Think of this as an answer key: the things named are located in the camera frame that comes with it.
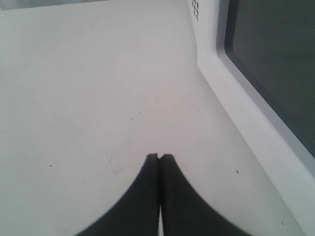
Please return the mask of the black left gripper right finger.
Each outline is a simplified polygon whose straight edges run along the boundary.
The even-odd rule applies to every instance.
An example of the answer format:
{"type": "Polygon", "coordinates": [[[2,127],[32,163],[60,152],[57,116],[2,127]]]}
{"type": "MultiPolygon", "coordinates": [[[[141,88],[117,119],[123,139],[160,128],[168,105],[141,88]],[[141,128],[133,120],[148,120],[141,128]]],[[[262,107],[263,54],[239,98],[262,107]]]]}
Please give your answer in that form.
{"type": "Polygon", "coordinates": [[[194,190],[175,158],[160,159],[161,215],[165,236],[242,236],[244,231],[210,207],[194,190]]]}

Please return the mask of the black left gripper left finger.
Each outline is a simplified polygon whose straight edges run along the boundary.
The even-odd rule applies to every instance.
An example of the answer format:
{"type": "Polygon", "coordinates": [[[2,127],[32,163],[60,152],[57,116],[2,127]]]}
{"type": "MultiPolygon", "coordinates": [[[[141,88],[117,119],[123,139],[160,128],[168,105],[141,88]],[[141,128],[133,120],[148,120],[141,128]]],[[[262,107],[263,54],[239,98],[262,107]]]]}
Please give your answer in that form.
{"type": "Polygon", "coordinates": [[[148,154],[121,198],[79,236],[157,236],[160,211],[160,163],[148,154]]]}

